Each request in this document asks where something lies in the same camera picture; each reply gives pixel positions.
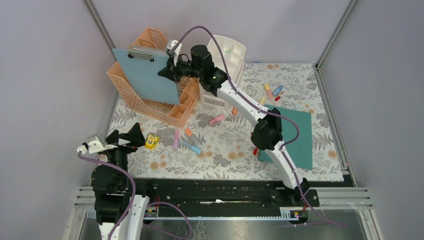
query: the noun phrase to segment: floral tablecloth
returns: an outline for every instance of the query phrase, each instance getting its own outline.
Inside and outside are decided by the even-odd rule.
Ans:
[[[299,168],[309,181],[342,181],[342,171],[333,143],[328,117],[324,110],[317,80],[310,63],[269,64],[246,63],[241,88],[259,101],[265,95],[264,84],[271,90],[284,85],[289,92],[278,102],[266,104],[305,111],[312,118],[313,169]],[[216,124],[209,120],[225,114],[226,118]],[[174,179],[230,179],[230,180],[278,180],[279,173],[273,163],[261,162],[253,155],[250,140],[252,125],[240,114],[200,102],[189,118],[190,128],[202,144],[200,155],[179,146],[172,149],[174,127],[130,110],[122,98],[114,112],[109,132],[114,129],[127,132],[136,122],[146,137],[149,133],[160,140],[154,149],[141,147],[128,157],[129,173],[137,178]],[[186,136],[180,131],[182,139]]]

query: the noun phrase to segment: gray wall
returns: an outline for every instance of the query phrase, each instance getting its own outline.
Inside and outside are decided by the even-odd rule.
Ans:
[[[386,240],[422,239],[424,1],[359,1],[322,68]]]
[[[0,239],[61,239],[102,132],[114,59],[81,0],[0,1]]]
[[[349,0],[93,0],[118,48],[131,44],[146,27],[179,40],[191,27],[246,46],[247,62],[316,63]],[[183,52],[210,37],[196,30]]]

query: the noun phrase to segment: orange marker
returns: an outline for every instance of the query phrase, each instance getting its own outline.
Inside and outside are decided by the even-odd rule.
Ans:
[[[268,95],[269,100],[270,100],[271,102],[273,102],[273,101],[274,101],[274,96],[273,96],[273,94],[271,93],[270,86],[268,85],[268,83],[264,84],[263,86],[265,87],[265,92],[266,92],[266,94]]]
[[[187,137],[191,140],[191,142],[193,142],[193,144],[196,146],[196,148],[202,149],[202,145],[196,140],[196,138],[193,136],[193,133],[192,133],[192,131],[190,131],[190,129],[186,128],[184,130],[184,132],[185,132],[185,134],[187,134]]]

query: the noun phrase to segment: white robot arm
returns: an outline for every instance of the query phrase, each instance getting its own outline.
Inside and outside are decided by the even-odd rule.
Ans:
[[[236,91],[232,88],[232,86],[230,85],[230,82],[227,80],[224,83],[222,83],[221,88],[217,90],[217,97],[230,103],[232,106],[234,106],[243,116],[247,118],[247,120],[252,124],[252,126],[255,127],[258,124],[258,120],[264,119],[265,116],[267,115],[265,113],[260,112],[259,110],[254,109],[250,104],[248,104],[240,96],[240,94],[248,98],[250,102],[256,104],[258,108],[264,111],[268,111],[269,109],[265,106],[260,105],[258,102],[253,100],[246,93],[244,93],[241,89],[238,88],[237,92],[239,93],[236,94]],[[284,183],[284,185],[288,188],[295,189],[298,185],[295,180],[294,172],[290,168],[287,160],[284,158],[282,151],[285,152],[285,155],[287,156],[292,166],[295,166],[295,163],[293,162],[292,158],[287,152],[287,149],[285,146],[280,151],[280,147],[283,144],[284,144],[284,141],[281,140],[274,146],[273,150],[265,149],[265,153],[268,154],[272,162],[277,167],[280,173],[281,180]],[[299,179],[303,179],[302,175],[299,173],[297,168],[294,168],[294,171],[297,174]]]
[[[215,67],[212,55],[206,46],[193,46],[191,48],[191,60],[187,59],[187,61],[180,59],[180,49],[181,44],[178,41],[170,40],[168,42],[167,53],[170,58],[166,67],[158,72],[158,75],[168,78],[177,84],[179,84],[181,77],[199,78],[199,82],[205,91],[234,106],[254,127],[251,137],[253,144],[269,155],[278,168],[284,185],[294,190],[298,186],[294,174],[300,180],[303,177],[295,167],[296,165],[287,152],[286,147],[282,147],[284,141],[281,135],[280,119],[264,113],[270,111],[270,109],[253,100],[237,85],[231,84],[227,74]],[[277,109],[272,111],[276,111],[273,112],[274,114],[280,114]]]
[[[129,213],[120,222],[119,226],[113,231],[111,239],[113,240],[139,240],[143,228],[143,218],[146,212],[149,197],[135,195]],[[99,224],[101,240],[107,240],[109,233],[114,227],[114,222],[104,222]]]

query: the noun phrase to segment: black linear rail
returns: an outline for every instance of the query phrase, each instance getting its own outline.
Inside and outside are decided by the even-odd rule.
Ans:
[[[185,180],[136,178],[137,194],[178,206],[188,217],[279,217],[280,207],[304,206],[294,200],[292,191],[281,181]],[[227,203],[204,204],[221,200]],[[320,205],[317,191],[310,189],[306,199],[313,207]],[[162,206],[160,217],[180,217],[173,208]]]

